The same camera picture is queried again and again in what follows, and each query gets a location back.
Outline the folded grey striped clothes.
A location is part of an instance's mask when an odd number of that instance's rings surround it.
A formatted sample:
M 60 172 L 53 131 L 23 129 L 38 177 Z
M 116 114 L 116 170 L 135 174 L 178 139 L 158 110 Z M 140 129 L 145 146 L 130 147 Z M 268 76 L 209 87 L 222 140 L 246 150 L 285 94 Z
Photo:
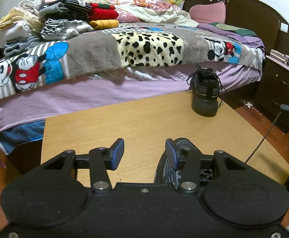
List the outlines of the folded grey striped clothes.
M 48 19 L 41 31 L 44 40 L 68 40 L 85 32 L 92 32 L 93 28 L 82 20 Z

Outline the black speckled shoelace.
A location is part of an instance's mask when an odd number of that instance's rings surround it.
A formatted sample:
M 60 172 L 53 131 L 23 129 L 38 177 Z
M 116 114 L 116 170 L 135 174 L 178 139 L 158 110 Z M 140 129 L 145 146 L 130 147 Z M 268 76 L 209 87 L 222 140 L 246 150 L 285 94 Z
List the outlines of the black speckled shoelace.
M 289 164 L 240 114 L 223 104 L 215 117 L 197 116 L 193 143 L 205 154 L 222 150 L 284 184 Z

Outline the dark wooden headboard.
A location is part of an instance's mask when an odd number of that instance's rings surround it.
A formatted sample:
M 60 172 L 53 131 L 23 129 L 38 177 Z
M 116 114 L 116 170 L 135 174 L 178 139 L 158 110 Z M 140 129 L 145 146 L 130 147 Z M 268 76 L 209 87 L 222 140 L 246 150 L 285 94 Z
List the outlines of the dark wooden headboard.
M 226 6 L 226 24 L 254 31 L 265 45 L 289 55 L 289 22 L 278 11 L 259 0 L 185 0 L 183 9 L 192 6 L 223 2 Z

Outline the dark wooden nightstand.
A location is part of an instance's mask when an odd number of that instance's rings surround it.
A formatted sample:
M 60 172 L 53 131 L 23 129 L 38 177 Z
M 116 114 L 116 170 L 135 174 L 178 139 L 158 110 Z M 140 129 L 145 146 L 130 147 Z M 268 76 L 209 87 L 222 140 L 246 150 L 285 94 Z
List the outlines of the dark wooden nightstand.
M 281 104 L 289 105 L 289 66 L 266 57 L 253 104 L 270 121 L 280 112 Z

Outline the folded purple blanket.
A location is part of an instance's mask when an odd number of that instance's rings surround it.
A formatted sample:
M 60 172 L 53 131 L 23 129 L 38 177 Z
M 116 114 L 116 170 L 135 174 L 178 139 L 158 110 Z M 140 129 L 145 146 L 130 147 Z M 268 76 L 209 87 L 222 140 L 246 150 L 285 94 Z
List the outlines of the folded purple blanket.
M 225 36 L 251 48 L 265 49 L 265 45 L 261 38 L 259 38 L 259 36 L 254 31 L 248 29 L 218 22 L 201 23 L 197 25 L 197 28 L 215 33 L 220 36 Z

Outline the pink pillow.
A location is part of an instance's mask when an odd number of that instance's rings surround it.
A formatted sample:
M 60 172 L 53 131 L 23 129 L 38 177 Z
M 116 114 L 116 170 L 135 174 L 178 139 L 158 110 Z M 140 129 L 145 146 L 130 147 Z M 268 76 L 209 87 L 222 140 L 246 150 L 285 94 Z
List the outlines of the pink pillow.
M 189 14 L 197 23 L 225 23 L 226 22 L 226 5 L 224 2 L 213 4 L 197 4 L 191 7 Z

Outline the purple bed sheet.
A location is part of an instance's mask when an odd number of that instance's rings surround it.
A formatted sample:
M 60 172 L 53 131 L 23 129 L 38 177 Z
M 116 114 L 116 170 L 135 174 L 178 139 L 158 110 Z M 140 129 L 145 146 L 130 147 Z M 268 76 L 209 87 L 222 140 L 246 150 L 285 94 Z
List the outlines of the purple bed sheet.
M 147 68 L 157 80 L 94 80 L 83 76 L 0 101 L 0 132 L 66 113 L 188 90 L 193 64 Z

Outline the floral cream quilt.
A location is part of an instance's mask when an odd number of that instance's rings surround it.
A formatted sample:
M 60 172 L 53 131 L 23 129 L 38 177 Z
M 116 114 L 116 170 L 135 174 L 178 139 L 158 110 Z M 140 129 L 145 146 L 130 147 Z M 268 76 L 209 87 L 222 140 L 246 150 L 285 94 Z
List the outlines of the floral cream quilt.
M 128 12 L 147 23 L 176 24 L 197 27 L 198 22 L 180 7 L 161 0 L 111 0 L 116 9 Z

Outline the cartoon patchwork blanket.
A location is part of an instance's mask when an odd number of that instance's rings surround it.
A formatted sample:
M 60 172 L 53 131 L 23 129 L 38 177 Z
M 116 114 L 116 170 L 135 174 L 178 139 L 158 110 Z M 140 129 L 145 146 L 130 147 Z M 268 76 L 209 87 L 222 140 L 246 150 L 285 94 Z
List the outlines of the cartoon patchwork blanket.
M 41 42 L 0 61 L 0 100 L 125 67 L 224 62 L 261 70 L 262 48 L 203 29 L 172 24 L 122 24 L 64 41 Z

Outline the folded red clothes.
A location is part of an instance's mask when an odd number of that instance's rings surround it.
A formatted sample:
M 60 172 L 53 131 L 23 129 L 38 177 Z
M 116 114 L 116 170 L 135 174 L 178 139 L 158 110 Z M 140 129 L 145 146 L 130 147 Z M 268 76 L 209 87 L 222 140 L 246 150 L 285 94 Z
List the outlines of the folded red clothes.
M 88 12 L 89 21 L 117 19 L 119 16 L 115 10 L 115 6 L 102 3 L 90 3 L 90 5 L 91 11 Z

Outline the black sneaker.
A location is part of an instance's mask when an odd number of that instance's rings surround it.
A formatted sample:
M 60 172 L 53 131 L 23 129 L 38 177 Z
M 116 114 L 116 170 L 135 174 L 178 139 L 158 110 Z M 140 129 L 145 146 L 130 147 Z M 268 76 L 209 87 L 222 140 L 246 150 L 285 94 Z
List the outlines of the black sneaker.
M 191 107 L 204 117 L 214 117 L 222 101 L 220 95 L 226 92 L 218 75 L 211 69 L 196 65 L 196 71 L 187 78 L 187 84 L 193 92 Z
M 154 183 L 172 183 L 176 187 L 182 176 L 185 162 L 189 151 L 197 151 L 200 155 L 199 166 L 199 186 L 205 187 L 213 179 L 211 169 L 212 156 L 204 155 L 187 138 L 167 139 L 165 142 L 165 151 L 163 152 L 155 172 Z

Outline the folded yellow garment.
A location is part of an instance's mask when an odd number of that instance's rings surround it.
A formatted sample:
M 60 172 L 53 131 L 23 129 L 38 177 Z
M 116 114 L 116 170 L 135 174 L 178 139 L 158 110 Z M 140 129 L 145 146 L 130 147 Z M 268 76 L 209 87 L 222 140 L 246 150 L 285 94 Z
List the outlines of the folded yellow garment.
M 92 20 L 89 21 L 88 24 L 94 30 L 105 30 L 112 29 L 119 26 L 119 21 L 116 19 L 106 19 L 106 20 Z

